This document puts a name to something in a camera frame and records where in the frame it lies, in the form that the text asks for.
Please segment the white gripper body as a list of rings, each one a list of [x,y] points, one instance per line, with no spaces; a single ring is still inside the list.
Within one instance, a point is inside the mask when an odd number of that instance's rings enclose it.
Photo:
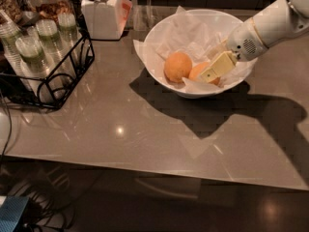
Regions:
[[[244,21],[230,33],[226,47],[240,62],[249,62],[267,52],[267,47],[260,39],[252,18]]]

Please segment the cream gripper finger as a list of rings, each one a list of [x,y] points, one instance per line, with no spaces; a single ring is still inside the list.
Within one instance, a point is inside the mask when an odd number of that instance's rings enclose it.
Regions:
[[[227,41],[224,40],[221,43],[217,44],[216,46],[212,47],[208,52],[207,52],[207,57],[209,60],[214,60],[216,57],[218,57],[221,53],[224,51],[228,51],[227,48]]]
[[[232,51],[223,51],[198,74],[198,79],[206,83],[214,82],[217,78],[230,72],[236,66],[237,61],[238,59]]]

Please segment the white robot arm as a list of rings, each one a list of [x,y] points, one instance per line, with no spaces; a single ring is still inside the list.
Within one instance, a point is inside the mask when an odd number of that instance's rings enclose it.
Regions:
[[[210,64],[197,76],[211,83],[230,72],[237,62],[249,62],[271,47],[309,31],[309,0],[276,0],[237,26],[208,51]]]

